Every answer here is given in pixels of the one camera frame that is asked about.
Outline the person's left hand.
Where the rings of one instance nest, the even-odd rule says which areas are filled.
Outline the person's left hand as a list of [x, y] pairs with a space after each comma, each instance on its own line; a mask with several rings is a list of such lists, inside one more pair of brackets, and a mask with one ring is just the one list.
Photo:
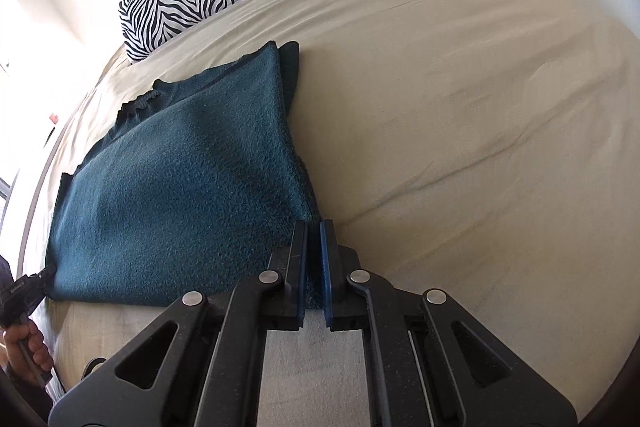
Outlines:
[[30, 385], [42, 387], [53, 359], [38, 326], [31, 319], [14, 324], [3, 332], [3, 341], [13, 373]]

